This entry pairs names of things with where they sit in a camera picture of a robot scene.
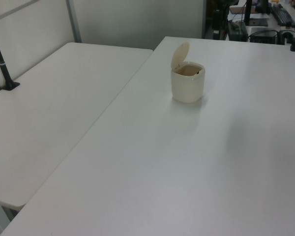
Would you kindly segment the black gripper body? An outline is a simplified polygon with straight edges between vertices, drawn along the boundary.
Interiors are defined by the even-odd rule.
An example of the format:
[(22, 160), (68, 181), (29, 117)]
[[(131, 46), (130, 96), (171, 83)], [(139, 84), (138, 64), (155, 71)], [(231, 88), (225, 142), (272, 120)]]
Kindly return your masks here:
[(215, 31), (220, 31), (222, 29), (223, 22), (223, 11), (215, 10), (212, 16), (212, 29)]

